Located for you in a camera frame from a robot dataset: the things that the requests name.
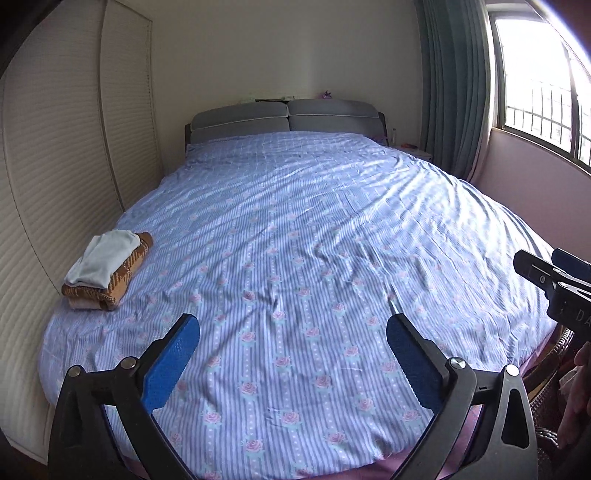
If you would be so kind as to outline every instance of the brown patterned towel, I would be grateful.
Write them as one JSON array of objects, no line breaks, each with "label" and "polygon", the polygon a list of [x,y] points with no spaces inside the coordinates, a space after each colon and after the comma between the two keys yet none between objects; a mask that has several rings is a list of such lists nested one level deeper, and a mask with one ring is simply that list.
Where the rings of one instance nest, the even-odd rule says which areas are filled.
[{"label": "brown patterned towel", "polygon": [[139,247],[123,262],[123,264],[111,275],[108,288],[70,287],[67,284],[61,286],[61,294],[68,298],[73,309],[115,310],[127,291],[127,286],[145,256],[152,248],[154,241],[148,232],[137,234],[140,240]]}]

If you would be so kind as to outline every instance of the blue gripper pad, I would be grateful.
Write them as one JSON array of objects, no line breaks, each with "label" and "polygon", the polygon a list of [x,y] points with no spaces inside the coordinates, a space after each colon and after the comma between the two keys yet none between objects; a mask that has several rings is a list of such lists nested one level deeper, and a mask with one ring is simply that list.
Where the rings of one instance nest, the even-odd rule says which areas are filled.
[{"label": "blue gripper pad", "polygon": [[390,318],[386,325],[386,339],[419,403],[437,415],[443,405],[443,380],[437,368],[396,315]]},{"label": "blue gripper pad", "polygon": [[591,265],[560,248],[552,252],[552,263],[571,277],[591,283]]},{"label": "blue gripper pad", "polygon": [[148,413],[164,407],[199,343],[199,322],[189,315],[144,377],[142,403]]}]

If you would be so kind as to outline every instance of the pink wall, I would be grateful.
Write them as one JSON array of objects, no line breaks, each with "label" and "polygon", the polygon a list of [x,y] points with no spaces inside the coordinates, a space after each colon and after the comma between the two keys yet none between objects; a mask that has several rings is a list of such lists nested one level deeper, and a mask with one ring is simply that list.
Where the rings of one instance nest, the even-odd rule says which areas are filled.
[{"label": "pink wall", "polygon": [[475,186],[509,207],[553,247],[591,261],[591,174],[494,128]]}]

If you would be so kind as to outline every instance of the screw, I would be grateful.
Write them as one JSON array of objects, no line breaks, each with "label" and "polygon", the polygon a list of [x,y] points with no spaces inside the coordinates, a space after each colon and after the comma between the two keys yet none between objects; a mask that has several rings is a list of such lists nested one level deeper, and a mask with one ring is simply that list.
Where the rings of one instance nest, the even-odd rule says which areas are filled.
[{"label": "screw", "polygon": [[126,356],[120,363],[121,368],[125,368],[126,370],[129,370],[130,368],[135,367],[135,364],[137,363],[137,359],[134,356]]},{"label": "screw", "polygon": [[74,365],[73,367],[70,367],[68,369],[68,376],[69,377],[77,377],[78,375],[80,375],[80,372],[82,370],[80,369],[80,367],[78,365]]},{"label": "screw", "polygon": [[463,358],[453,356],[449,359],[449,364],[456,370],[463,370],[466,368],[466,362]]},{"label": "screw", "polygon": [[515,365],[509,364],[505,367],[505,370],[507,370],[507,373],[512,377],[519,376],[519,368],[517,368]]}]

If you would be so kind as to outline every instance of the window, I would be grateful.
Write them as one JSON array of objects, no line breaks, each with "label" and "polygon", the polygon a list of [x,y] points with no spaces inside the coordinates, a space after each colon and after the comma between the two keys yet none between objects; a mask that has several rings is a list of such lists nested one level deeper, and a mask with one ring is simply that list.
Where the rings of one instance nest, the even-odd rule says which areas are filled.
[{"label": "window", "polygon": [[498,126],[591,172],[591,79],[552,26],[492,17],[499,73]]}]

